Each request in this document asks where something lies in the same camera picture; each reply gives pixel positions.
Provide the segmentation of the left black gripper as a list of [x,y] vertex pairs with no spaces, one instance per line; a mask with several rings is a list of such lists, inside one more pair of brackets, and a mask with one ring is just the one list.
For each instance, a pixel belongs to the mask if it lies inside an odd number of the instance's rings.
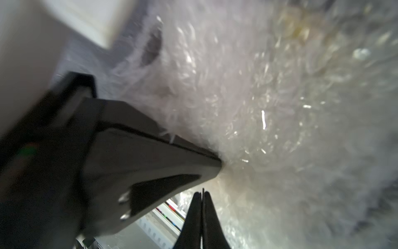
[[213,152],[70,72],[1,137],[1,248],[72,249],[215,178]]

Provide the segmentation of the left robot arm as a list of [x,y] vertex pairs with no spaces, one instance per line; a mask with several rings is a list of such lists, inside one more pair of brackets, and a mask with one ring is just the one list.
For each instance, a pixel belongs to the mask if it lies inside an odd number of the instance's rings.
[[1,1],[1,248],[71,249],[115,234],[215,178],[221,160],[122,101],[94,76],[51,84],[69,28],[40,1]]

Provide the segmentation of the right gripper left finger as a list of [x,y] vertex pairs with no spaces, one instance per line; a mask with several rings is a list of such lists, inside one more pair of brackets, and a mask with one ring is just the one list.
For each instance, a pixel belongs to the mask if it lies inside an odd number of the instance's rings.
[[202,232],[202,194],[193,195],[186,220],[174,249],[200,249]]

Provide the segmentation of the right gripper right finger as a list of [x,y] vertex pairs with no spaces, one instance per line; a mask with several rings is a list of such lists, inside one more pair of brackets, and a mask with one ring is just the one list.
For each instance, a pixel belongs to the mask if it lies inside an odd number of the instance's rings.
[[202,192],[202,244],[204,249],[230,249],[211,195],[207,191]]

